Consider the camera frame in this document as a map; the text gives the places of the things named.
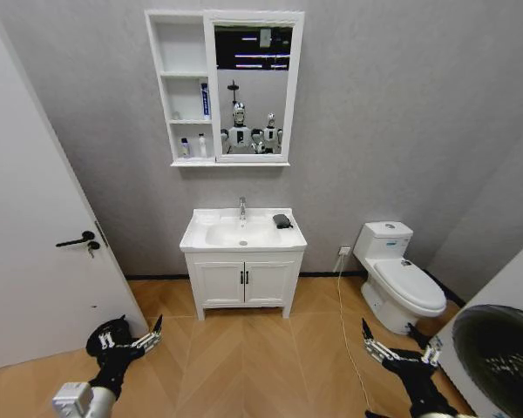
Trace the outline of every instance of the power cord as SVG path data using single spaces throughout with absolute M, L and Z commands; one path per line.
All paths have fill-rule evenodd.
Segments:
M 363 378 L 360 375 L 360 372 L 358 371 L 357 364 L 355 363 L 355 359 L 353 359 L 352 354 L 350 353 L 349 349 L 349 342 L 347 341 L 347 333 L 345 332 L 345 321 L 343 319 L 343 301 L 341 299 L 341 276 L 343 275 L 343 261 L 344 261 L 344 255 L 341 255 L 341 269 L 339 270 L 339 276 L 337 277 L 337 292 L 339 293 L 339 313 L 341 316 L 341 328 L 343 329 L 343 340 L 345 342 L 345 348 L 347 349 L 347 354 L 349 355 L 350 362 L 352 363 L 352 366 L 355 368 L 355 371 L 357 372 L 358 381 L 360 381 L 360 387 L 363 390 L 364 393 L 364 399 L 366 400 L 366 406 L 369 410 L 372 410 L 370 407 L 370 401 L 368 400 L 368 394 L 366 393 L 366 388 L 364 387 Z

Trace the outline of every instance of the toilet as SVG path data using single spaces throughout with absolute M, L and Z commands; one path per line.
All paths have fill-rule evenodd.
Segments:
M 395 334 L 407 334 L 408 323 L 439 316 L 445 295 L 432 278 L 403 255 L 412 230 L 401 222 L 364 224 L 354 254 L 368 270 L 363 297 L 382 324 Z

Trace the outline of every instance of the textured wall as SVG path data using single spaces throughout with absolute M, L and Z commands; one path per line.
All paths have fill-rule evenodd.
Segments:
M 523 247 L 523 138 L 450 232 L 429 266 L 470 299 Z
M 150 7 L 306 11 L 290 168 L 169 167 Z M 129 274 L 184 272 L 193 208 L 241 195 L 293 207 L 303 270 L 330 270 L 379 219 L 412 227 L 427 266 L 523 137 L 523 0 L 0 0 L 0 15 Z M 465 293 L 461 277 L 440 279 Z

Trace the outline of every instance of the herringbone floor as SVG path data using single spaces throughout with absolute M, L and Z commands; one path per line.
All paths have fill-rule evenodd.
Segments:
M 385 330 L 365 305 L 359 278 L 342 281 L 346 332 L 374 412 L 409 417 L 403 385 L 363 350 L 360 322 L 390 347 L 416 344 Z M 114 418 L 362 418 L 366 404 L 343 343 L 336 279 L 300 279 L 290 320 L 279 309 L 207 311 L 194 318 L 187 280 L 131 282 L 144 315 L 164 314 L 163 341 L 126 374 Z M 441 328 L 457 311 L 450 306 Z M 0 418 L 54 417 L 50 399 L 64 381 L 87 381 L 97 366 L 85 350 L 0 369 Z M 440 391 L 470 412 L 445 375 Z

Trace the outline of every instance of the black soap bar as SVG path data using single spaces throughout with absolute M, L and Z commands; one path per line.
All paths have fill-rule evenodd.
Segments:
M 290 223 L 290 219 L 287 218 L 282 213 L 279 213 L 278 215 L 275 215 L 273 217 L 273 221 L 277 225 L 277 229 L 285 229 L 285 228 L 292 228 L 293 225 Z

